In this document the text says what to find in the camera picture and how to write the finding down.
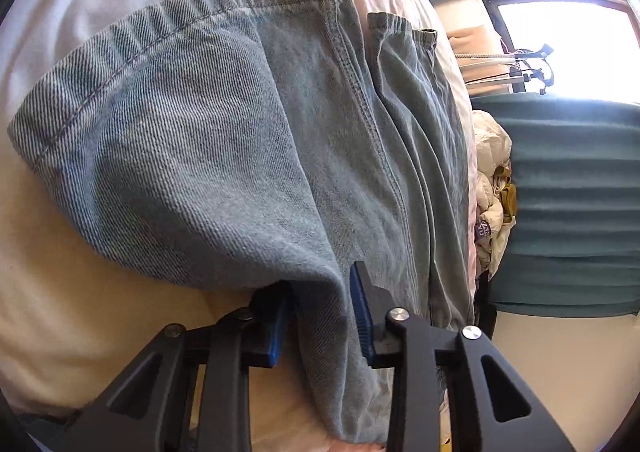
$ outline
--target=wall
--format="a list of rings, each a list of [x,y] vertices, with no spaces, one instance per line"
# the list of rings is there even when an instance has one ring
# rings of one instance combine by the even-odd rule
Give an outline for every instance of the wall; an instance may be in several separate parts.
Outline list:
[[[434,8],[448,32],[472,26],[491,25],[491,19],[482,0],[453,0]]]
[[[502,54],[500,36],[495,32],[491,18],[482,0],[451,0],[434,7],[445,27],[451,47],[457,54]],[[507,66],[496,63],[482,69],[465,68],[474,60],[459,60],[465,82],[508,73]],[[469,94],[510,93],[511,86],[474,86]]]
[[[640,390],[637,318],[562,319],[498,313],[494,343],[564,429],[594,452]]]

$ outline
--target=white sheet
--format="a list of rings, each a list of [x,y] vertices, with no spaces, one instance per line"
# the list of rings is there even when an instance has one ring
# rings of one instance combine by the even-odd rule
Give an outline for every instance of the white sheet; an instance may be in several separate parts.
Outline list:
[[[24,95],[57,61],[100,29],[157,1],[17,0],[0,26],[0,385],[19,410],[64,414],[82,407],[165,324],[207,325],[250,296],[206,295],[108,263],[58,213],[5,133]],[[384,11],[406,17],[415,28],[440,31],[436,53],[468,145],[471,227],[476,184],[471,109],[440,20],[427,0],[355,3],[362,20],[367,12]],[[470,248],[472,280],[472,240]],[[254,450],[336,446],[311,405],[301,367],[290,348],[274,371],[252,374]]]

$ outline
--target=metal screw head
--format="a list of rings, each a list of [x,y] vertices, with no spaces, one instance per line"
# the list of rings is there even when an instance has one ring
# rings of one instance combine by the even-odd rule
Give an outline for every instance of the metal screw head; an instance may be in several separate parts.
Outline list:
[[[184,326],[182,324],[169,324],[166,328],[164,328],[164,335],[169,338],[179,337],[184,331]]]
[[[251,310],[247,307],[241,307],[236,310],[236,317],[239,320],[251,320],[254,317],[254,314],[251,313]]]
[[[476,326],[466,326],[462,328],[462,334],[469,340],[478,340],[482,336],[482,331]]]
[[[391,311],[389,311],[389,315],[393,320],[398,320],[399,322],[407,320],[409,318],[409,312],[403,307],[393,308]]]

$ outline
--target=stitching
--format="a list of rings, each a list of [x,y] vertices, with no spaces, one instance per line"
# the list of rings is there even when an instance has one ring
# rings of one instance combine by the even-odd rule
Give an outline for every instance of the stitching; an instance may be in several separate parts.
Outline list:
[[[459,133],[462,134],[461,138],[462,138],[462,142],[463,142],[463,154],[464,154],[464,162],[465,162],[465,169],[466,172],[464,173],[464,184],[466,185],[465,188],[463,188],[464,190],[468,190],[469,188],[469,173],[468,173],[468,160],[467,160],[467,143],[466,143],[466,137],[464,134],[464,128],[462,126],[462,120],[460,119],[460,112],[458,111],[458,108],[455,105],[455,100],[453,99],[452,96],[452,91],[451,91],[451,87],[449,85],[449,82],[447,81],[446,77],[444,76],[444,73],[442,71],[442,67],[440,64],[440,61],[438,60],[438,57],[436,56],[436,53],[434,52],[434,49],[424,49],[429,61],[431,62],[432,68],[427,68],[426,72],[427,73],[431,73],[433,74],[433,80],[435,82],[435,86],[437,86],[438,90],[440,91],[443,100],[444,100],[444,105],[445,107],[448,109],[447,113],[451,113],[450,117],[452,117],[452,122],[455,122],[456,125],[452,125],[452,129],[459,130]],[[465,220],[463,223],[463,228],[464,228],[464,233],[467,234],[468,233],[468,209],[469,209],[469,197],[468,197],[468,192],[464,195],[464,197],[466,198],[466,209],[465,210]],[[461,252],[463,254],[464,257],[464,262],[465,262],[465,266],[464,266],[464,277],[465,277],[465,284],[468,285],[468,280],[469,280],[469,275],[468,275],[468,260],[469,260],[469,242],[468,242],[468,236],[465,235],[465,238],[463,239],[464,243],[462,244],[462,247],[466,247],[466,252]],[[468,300],[467,300],[467,309],[466,309],[466,320],[469,321],[473,321],[473,313],[474,313],[474,299],[472,295],[468,296]],[[429,308],[430,308],[430,312],[432,313],[433,310],[433,306],[431,305],[431,300],[428,302]]]
[[[105,87],[107,87],[120,73],[122,73],[123,70],[127,69],[133,62],[135,62],[140,57],[145,55],[146,52],[151,50],[156,45],[160,44],[162,41],[165,41],[166,39],[169,39],[169,38],[172,38],[172,37],[176,36],[179,32],[189,28],[190,26],[195,25],[196,23],[205,21],[207,19],[211,19],[212,17],[217,16],[219,14],[223,14],[223,13],[226,13],[226,12],[231,12],[232,10],[237,10],[237,9],[241,9],[241,8],[245,8],[245,9],[248,8],[248,9],[251,9],[251,10],[254,10],[254,9],[268,9],[268,8],[275,8],[275,7],[281,7],[281,6],[296,5],[296,4],[301,4],[301,3],[322,3],[324,1],[330,1],[330,0],[293,0],[293,1],[287,1],[287,2],[284,2],[284,3],[268,3],[268,4],[261,4],[261,5],[254,5],[254,6],[238,5],[238,6],[227,8],[227,9],[220,9],[220,10],[216,10],[215,12],[211,12],[211,13],[205,15],[205,16],[201,16],[199,18],[191,20],[188,23],[180,26],[180,28],[176,28],[175,30],[170,31],[169,33],[165,34],[164,36],[161,36],[160,38],[154,39],[152,42],[148,43],[146,46],[143,46],[134,55],[132,55],[126,61],[124,61],[124,63],[120,67],[116,68],[116,70],[114,70],[113,73],[111,73],[111,75],[108,76],[106,80],[104,80],[97,88],[94,89],[94,91],[92,93],[89,94],[89,96],[86,99],[84,99],[84,101],[82,101],[82,103],[76,108],[76,110],[60,126],[60,129],[56,132],[56,134],[52,137],[52,139],[47,141],[47,146],[45,147],[45,149],[36,157],[36,161],[34,163],[34,166],[36,168],[40,166],[42,160],[47,155],[47,153],[49,153],[49,151],[60,141],[62,136],[65,134],[65,131],[71,126],[71,124],[76,120],[76,118],[78,118],[78,115],[84,110],[86,105],[89,102],[91,102],[91,100],[94,99],[94,97],[100,91],[102,91]],[[83,45],[82,47],[80,47],[79,48],[79,52],[83,51],[85,46],[86,45]]]
[[[415,30],[411,28],[386,28],[386,26],[370,26],[370,30],[375,30],[376,32],[390,33],[390,34],[412,34]]]
[[[380,141],[380,133],[376,128],[375,120],[373,118],[373,113],[369,108],[369,102],[367,101],[366,95],[362,90],[362,86],[361,84],[359,84],[357,77],[354,78],[355,71],[353,69],[353,62],[350,60],[348,55],[345,55],[344,53],[346,51],[345,45],[347,41],[344,37],[343,31],[339,27],[337,27],[339,22],[337,19],[337,15],[338,15],[337,2],[335,3],[335,7],[334,7],[334,10],[332,10],[332,12],[335,15],[335,24],[334,22],[331,22],[329,24],[329,27],[332,30],[336,31],[341,41],[341,44],[336,46],[335,51],[337,53],[338,60],[340,60],[340,63],[344,68],[345,75],[348,77],[349,83],[351,84],[351,89],[354,95],[356,96],[356,104],[358,105],[360,112],[362,114],[364,123],[369,130],[369,135],[371,136],[371,139],[375,142],[374,147],[375,147],[376,153],[378,155],[378,158],[380,159],[380,163],[382,165],[383,171],[385,172],[386,178],[389,180],[390,188],[393,192],[393,195],[396,198],[396,201],[398,202],[398,207],[401,211],[401,216],[402,216],[402,231],[404,232],[404,240],[405,240],[406,249],[407,249],[408,257],[410,261],[410,266],[408,267],[409,275],[411,276],[411,280],[414,283],[414,289],[415,291],[417,291],[419,287],[418,287],[418,272],[415,269],[414,245],[413,245],[413,242],[411,241],[411,232],[408,226],[408,216],[406,213],[406,205],[404,204],[404,200],[402,198],[400,185],[398,184],[398,180],[395,174],[393,173],[393,170],[391,169],[388,159],[386,158],[386,154],[384,152],[382,142]]]

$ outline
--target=light blue jeans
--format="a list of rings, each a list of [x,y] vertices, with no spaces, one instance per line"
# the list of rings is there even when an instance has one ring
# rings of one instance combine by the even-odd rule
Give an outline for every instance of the light blue jeans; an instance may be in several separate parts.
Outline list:
[[[93,248],[200,289],[286,279],[319,413],[386,439],[391,374],[368,368],[350,264],[458,329],[467,161],[436,34],[352,0],[165,0],[46,74],[9,133]]]

